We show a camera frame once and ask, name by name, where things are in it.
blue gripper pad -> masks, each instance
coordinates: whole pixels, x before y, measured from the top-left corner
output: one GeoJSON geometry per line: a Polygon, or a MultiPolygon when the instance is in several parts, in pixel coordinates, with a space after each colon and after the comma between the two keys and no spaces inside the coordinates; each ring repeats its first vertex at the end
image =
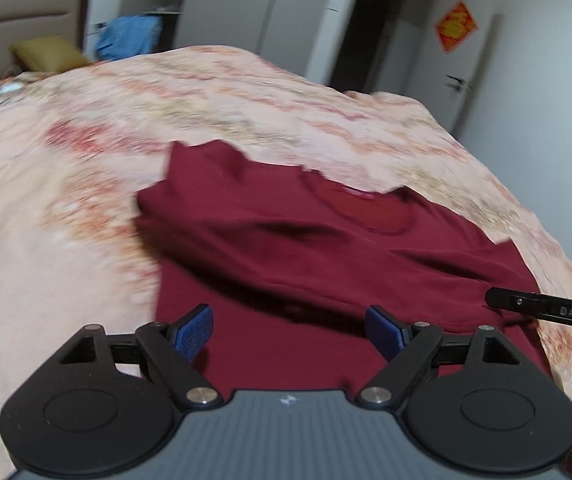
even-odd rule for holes
{"type": "Polygon", "coordinates": [[[364,319],[366,337],[386,361],[391,361],[405,346],[400,328],[387,320],[373,307],[366,311],[364,319]]]}
{"type": "Polygon", "coordinates": [[[173,347],[184,359],[191,363],[204,349],[212,335],[213,315],[210,306],[179,328],[175,334],[173,347]]]}

white door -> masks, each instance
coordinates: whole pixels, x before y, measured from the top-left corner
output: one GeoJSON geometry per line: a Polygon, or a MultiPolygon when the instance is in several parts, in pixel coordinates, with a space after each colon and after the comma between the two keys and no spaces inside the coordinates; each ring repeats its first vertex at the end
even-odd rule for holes
{"type": "Polygon", "coordinates": [[[450,132],[457,121],[469,83],[473,79],[490,31],[496,0],[435,0],[422,46],[406,85],[405,95],[423,103],[441,126],[450,132]],[[442,19],[463,2],[472,22],[458,13],[451,27],[442,28],[445,47],[438,27],[442,19]],[[467,35],[454,41],[464,32],[467,35]]]}

metal screw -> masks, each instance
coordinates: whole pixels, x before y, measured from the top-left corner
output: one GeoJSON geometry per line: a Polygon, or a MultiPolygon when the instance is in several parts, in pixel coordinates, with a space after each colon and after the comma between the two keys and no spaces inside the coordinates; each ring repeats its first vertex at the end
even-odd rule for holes
{"type": "Polygon", "coordinates": [[[195,404],[210,404],[215,401],[219,394],[208,386],[198,386],[186,392],[186,399],[195,404]]]}
{"type": "Polygon", "coordinates": [[[364,388],[360,392],[360,397],[371,404],[383,404],[384,402],[388,402],[392,399],[393,394],[386,388],[371,386],[370,388],[364,388]]]}

logo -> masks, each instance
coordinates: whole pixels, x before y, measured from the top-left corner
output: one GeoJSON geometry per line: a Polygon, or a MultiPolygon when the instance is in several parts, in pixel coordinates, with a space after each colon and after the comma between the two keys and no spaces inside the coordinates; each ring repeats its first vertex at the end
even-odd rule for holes
{"type": "Polygon", "coordinates": [[[297,397],[293,397],[292,395],[284,395],[280,397],[280,402],[285,406],[290,406],[291,404],[298,402],[298,400],[299,399],[297,397]]]}
{"type": "Polygon", "coordinates": [[[559,308],[559,315],[572,319],[572,308],[562,306],[559,308]]]}
{"type": "Polygon", "coordinates": [[[442,47],[446,52],[453,50],[464,41],[469,34],[477,30],[477,23],[470,15],[464,2],[458,2],[437,25],[437,35],[440,37],[442,47]]]}

wardrobe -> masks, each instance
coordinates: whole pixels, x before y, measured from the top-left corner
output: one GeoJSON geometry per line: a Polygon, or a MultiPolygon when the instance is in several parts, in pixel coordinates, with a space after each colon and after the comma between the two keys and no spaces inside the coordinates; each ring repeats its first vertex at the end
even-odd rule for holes
{"type": "Polygon", "coordinates": [[[328,63],[328,56],[336,56],[353,4],[354,0],[183,0],[174,47],[236,46],[305,76],[315,57],[328,63]]]}

